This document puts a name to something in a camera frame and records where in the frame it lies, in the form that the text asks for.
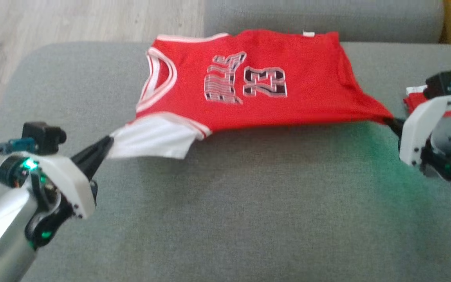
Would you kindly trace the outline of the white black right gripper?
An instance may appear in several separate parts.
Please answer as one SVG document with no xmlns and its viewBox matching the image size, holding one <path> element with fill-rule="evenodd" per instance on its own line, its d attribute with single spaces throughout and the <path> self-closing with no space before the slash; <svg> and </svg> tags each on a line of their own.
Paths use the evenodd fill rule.
<svg viewBox="0 0 451 282">
<path fill-rule="evenodd" d="M 421 103 L 405 120 L 385 118 L 384 124 L 400 139 L 399 159 L 408 166 L 421 163 L 421 149 L 447 111 L 451 95 L 439 96 Z"/>
</svg>

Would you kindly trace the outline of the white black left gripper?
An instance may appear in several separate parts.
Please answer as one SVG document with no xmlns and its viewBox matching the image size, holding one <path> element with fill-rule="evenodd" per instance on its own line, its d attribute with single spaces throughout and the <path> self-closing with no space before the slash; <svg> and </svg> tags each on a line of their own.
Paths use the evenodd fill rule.
<svg viewBox="0 0 451 282">
<path fill-rule="evenodd" d="M 65 156 L 26 156 L 26 166 L 39 170 L 45 183 L 52 184 L 73 207 L 77 218 L 88 219 L 96 209 L 90 188 L 98 168 L 114 143 L 114 137 L 102 139 L 86 147 L 70 159 Z"/>
</svg>

